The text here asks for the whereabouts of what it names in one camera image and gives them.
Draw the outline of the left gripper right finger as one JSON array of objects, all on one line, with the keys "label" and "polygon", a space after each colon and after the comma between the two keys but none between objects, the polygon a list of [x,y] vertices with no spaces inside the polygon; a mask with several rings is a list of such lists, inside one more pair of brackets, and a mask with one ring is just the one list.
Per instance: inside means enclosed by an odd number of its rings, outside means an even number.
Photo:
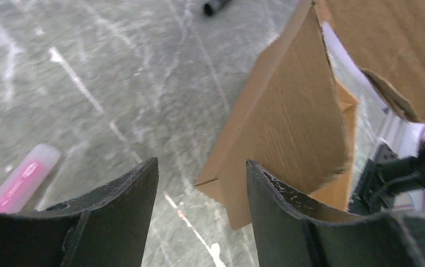
[{"label": "left gripper right finger", "polygon": [[246,183],[260,266],[425,266],[425,212],[344,212],[253,160]]}]

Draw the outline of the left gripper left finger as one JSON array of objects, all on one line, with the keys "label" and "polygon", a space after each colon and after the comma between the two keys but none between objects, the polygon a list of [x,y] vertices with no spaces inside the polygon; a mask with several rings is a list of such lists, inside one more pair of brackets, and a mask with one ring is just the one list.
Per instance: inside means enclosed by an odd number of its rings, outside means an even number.
[{"label": "left gripper left finger", "polygon": [[0,213],[0,266],[140,266],[158,182],[152,157],[43,211]]}]

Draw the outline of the pink marker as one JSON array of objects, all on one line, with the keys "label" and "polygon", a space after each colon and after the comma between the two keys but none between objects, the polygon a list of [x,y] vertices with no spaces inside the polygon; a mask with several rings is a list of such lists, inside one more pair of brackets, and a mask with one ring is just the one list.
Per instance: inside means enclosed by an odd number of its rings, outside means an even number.
[{"label": "pink marker", "polygon": [[0,213],[20,212],[61,158],[62,152],[38,144],[0,186]]}]

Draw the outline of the brown cardboard box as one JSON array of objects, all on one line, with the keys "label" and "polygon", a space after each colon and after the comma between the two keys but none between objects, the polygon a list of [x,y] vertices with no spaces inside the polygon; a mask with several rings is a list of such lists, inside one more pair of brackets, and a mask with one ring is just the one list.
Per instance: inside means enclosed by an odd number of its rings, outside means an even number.
[{"label": "brown cardboard box", "polygon": [[425,122],[425,1],[299,1],[256,60],[196,183],[234,230],[251,223],[248,159],[307,194],[351,165],[352,126],[325,32],[397,115]]}]

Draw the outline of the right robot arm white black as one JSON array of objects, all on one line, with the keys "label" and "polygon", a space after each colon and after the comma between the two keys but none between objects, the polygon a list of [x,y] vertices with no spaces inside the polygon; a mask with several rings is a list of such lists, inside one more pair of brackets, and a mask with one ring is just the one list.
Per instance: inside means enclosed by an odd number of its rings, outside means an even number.
[{"label": "right robot arm white black", "polygon": [[370,215],[386,209],[425,212],[425,123],[396,115],[358,69],[328,22],[324,39],[351,75],[386,115],[365,168],[352,193],[349,212]]}]

